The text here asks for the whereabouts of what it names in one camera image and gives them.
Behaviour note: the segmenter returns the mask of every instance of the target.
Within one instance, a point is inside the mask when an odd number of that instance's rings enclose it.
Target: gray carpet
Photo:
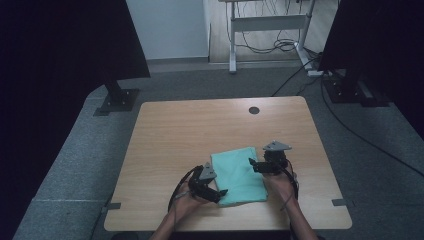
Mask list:
[[[268,97],[296,70],[239,69],[236,75],[227,70],[153,73],[150,79],[123,80],[119,82],[122,88],[141,90],[136,107],[105,117],[93,113],[101,106],[106,89],[93,91],[14,239],[89,239],[92,230],[93,239],[111,239],[116,234],[104,230],[105,213],[97,224],[96,220],[115,187],[143,102]],[[301,71],[276,96],[295,95],[310,81]],[[320,81],[301,95],[349,201],[353,221],[348,230],[319,230],[318,234],[329,240],[423,239],[424,178],[337,122],[323,102]],[[330,103],[330,107],[356,133],[424,172],[424,142],[394,104],[362,108]],[[147,239],[151,233],[138,234]]]

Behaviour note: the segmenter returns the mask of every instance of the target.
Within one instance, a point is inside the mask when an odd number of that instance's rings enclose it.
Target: wall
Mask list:
[[[204,5],[199,0],[127,0],[146,59],[208,56]]]

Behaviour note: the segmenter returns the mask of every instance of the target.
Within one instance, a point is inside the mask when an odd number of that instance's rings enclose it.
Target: folded cloth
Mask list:
[[[268,192],[262,174],[255,173],[249,158],[257,161],[254,147],[236,149],[211,155],[218,190],[228,189],[219,201],[220,206],[266,201]]]

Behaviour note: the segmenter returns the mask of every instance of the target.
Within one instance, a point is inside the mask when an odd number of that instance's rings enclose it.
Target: light wood tabletop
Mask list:
[[[251,107],[259,113],[251,114]],[[312,228],[350,228],[346,206],[333,205],[333,199],[343,197],[305,99],[275,97],[144,103],[111,200],[121,206],[108,211],[106,230],[154,231],[175,186],[190,169],[210,162],[212,153],[245,147],[255,147],[263,161],[262,147],[272,140],[293,147],[286,155]],[[271,189],[268,193],[266,202],[204,205],[177,230],[289,229],[281,203]]]

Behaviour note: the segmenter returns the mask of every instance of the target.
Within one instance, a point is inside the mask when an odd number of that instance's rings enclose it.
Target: table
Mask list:
[[[313,70],[309,55],[304,49],[306,34],[308,33],[309,24],[312,19],[312,11],[315,6],[315,0],[311,0],[306,14],[270,16],[270,17],[236,17],[235,4],[238,2],[258,1],[258,0],[218,0],[219,2],[231,3],[230,16],[230,59],[229,72],[235,74],[237,72],[235,33],[236,32],[252,32],[252,31],[269,31],[269,30],[301,30],[299,42],[295,43],[297,54],[304,65],[305,70],[310,77],[319,77],[321,71]]]
[[[251,107],[259,113],[251,114]],[[186,172],[210,161],[212,153],[247,146],[255,147],[263,160],[262,147],[272,140],[293,147],[286,155],[297,173],[299,204],[312,228],[350,228],[346,206],[332,203],[343,197],[305,99],[275,97],[144,103],[111,200],[121,206],[108,211],[106,230],[155,230]],[[267,202],[227,208],[210,203],[177,230],[288,229],[280,208],[272,191]]]

